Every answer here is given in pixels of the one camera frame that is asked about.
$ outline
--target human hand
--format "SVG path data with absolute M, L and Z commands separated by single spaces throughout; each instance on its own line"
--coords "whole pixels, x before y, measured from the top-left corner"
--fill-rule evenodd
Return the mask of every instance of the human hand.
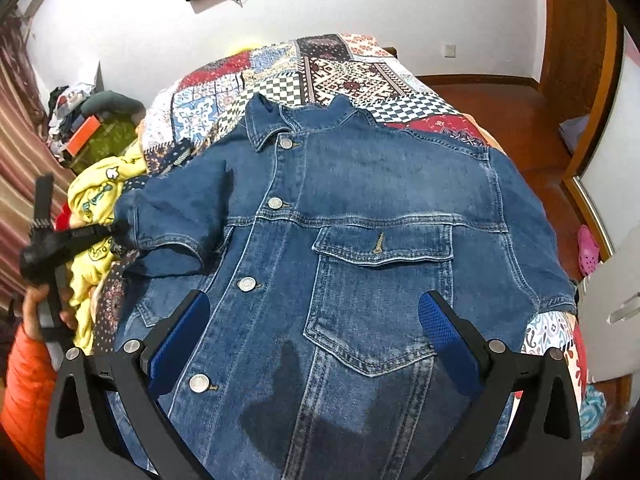
M 47 297 L 49 285 L 41 285 L 38 288 L 27 287 L 24 301 L 22 302 L 22 325 L 24 333 L 34 341 L 43 341 L 40 321 L 38 320 L 38 304 Z M 71 298 L 71 291 L 68 289 L 60 291 L 60 299 L 66 303 Z M 60 319 L 71 330 L 78 328 L 76 313 L 72 308 L 67 307 L 60 311 Z

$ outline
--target blue gripper pad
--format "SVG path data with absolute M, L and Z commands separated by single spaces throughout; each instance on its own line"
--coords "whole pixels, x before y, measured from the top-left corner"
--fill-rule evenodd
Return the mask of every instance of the blue gripper pad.
M 464 396 L 476 397 L 482 390 L 478 361 L 428 292 L 418 302 L 418 318 L 456 390 Z
M 174 388 L 209 322 L 209 316 L 209 298 L 198 291 L 149 362 L 147 389 L 153 399 L 168 394 Z

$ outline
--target chest pocket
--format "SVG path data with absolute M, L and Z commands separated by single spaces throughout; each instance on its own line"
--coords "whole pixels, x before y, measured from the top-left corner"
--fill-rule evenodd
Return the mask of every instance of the chest pocket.
M 376 377 L 434 355 L 418 300 L 452 301 L 451 225 L 320 229 L 318 272 L 304 335 L 357 372 Z

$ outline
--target bed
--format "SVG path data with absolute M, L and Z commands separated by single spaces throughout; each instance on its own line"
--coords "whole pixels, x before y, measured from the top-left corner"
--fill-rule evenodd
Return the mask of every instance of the bed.
M 447 103 L 389 51 L 372 36 L 325 34 L 247 50 L 194 70 L 162 90 L 147 111 L 140 143 L 149 175 L 165 173 L 203 149 L 214 149 L 215 142 L 238 124 L 256 92 L 290 107 L 327 105 L 340 93 L 388 126 L 439 132 L 502 150 L 473 117 Z M 149 175 L 128 182 L 126 189 L 144 186 Z M 124 295 L 122 269 L 134 254 L 123 256 L 97 301 L 97 352 L 112 349 Z M 542 354 L 551 346 L 564 352 L 580 406 L 586 370 L 574 316 L 549 312 L 529 323 L 521 351 Z M 516 394 L 512 418 L 518 398 Z

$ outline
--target cartoon print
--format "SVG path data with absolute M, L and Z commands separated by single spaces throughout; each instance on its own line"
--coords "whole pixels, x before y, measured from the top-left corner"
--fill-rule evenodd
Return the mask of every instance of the cartoon print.
M 97 262 L 106 258 L 109 254 L 109 249 L 111 247 L 111 237 L 98 242 L 87 251 L 89 254 L 89 258 L 91 258 L 92 262 Z
M 105 173 L 109 180 L 117 180 L 120 176 L 120 174 L 118 173 L 118 167 L 107 168 L 107 171 Z
M 96 194 L 94 197 L 90 198 L 86 202 L 82 202 L 82 211 L 84 211 L 89 217 L 89 222 L 93 220 L 93 213 L 91 212 L 91 206 L 96 205 L 98 201 L 104 196 L 108 191 L 113 190 L 113 186 L 108 182 L 102 185 L 102 189 Z

